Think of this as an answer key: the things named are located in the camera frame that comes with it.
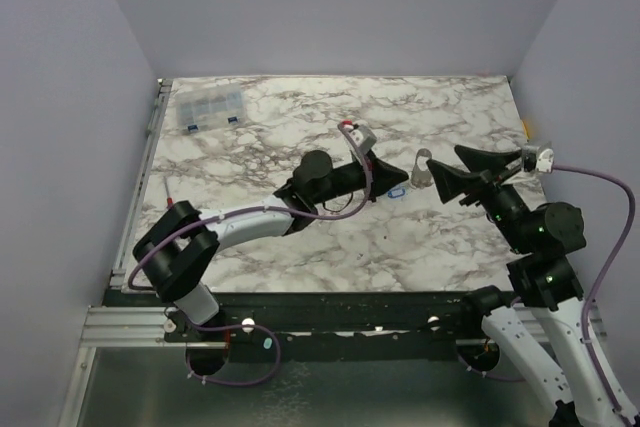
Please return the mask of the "blue key tag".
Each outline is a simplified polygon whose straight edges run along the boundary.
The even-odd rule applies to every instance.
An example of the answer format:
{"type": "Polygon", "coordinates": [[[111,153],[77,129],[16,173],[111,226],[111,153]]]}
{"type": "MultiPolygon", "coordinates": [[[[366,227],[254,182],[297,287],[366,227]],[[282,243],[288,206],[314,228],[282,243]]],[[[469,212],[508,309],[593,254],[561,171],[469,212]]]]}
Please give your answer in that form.
{"type": "Polygon", "coordinates": [[[397,198],[404,197],[406,194],[407,194],[407,189],[405,187],[397,187],[390,190],[387,193],[387,196],[391,199],[397,199],[397,198]]]}

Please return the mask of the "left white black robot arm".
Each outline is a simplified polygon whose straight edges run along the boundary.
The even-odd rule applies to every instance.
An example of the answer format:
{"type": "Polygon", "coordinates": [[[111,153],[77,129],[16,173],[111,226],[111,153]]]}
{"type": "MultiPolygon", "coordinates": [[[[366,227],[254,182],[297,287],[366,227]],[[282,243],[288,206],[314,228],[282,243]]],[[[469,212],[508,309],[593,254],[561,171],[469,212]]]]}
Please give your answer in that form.
{"type": "Polygon", "coordinates": [[[228,248],[267,237],[284,237],[320,220],[317,206],[358,190],[374,202],[408,180],[406,171],[374,153],[364,161],[335,167],[328,153],[306,153],[286,183],[267,197],[236,210],[200,211],[188,201],[175,203],[135,245],[151,290],[186,317],[186,329],[206,342],[220,332],[220,306],[202,277],[214,256],[228,248]]]}

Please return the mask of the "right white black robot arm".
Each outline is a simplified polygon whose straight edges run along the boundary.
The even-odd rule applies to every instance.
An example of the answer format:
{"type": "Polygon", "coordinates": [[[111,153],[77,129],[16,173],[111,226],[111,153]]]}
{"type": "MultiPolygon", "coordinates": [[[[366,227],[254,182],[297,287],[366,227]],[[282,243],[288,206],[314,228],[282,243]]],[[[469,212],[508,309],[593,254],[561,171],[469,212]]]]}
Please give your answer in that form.
{"type": "Polygon", "coordinates": [[[458,169],[436,160],[427,166],[440,200],[484,208],[517,260],[508,263],[517,300],[538,321],[544,348],[522,324],[511,300],[495,286],[470,292],[459,314],[469,337],[484,335],[518,369],[552,426],[636,426],[639,411],[624,392],[592,326],[594,292],[585,292],[568,254],[585,248],[584,219],[566,202],[530,209],[510,179],[558,170],[548,146],[487,152],[458,145],[458,169]]]}

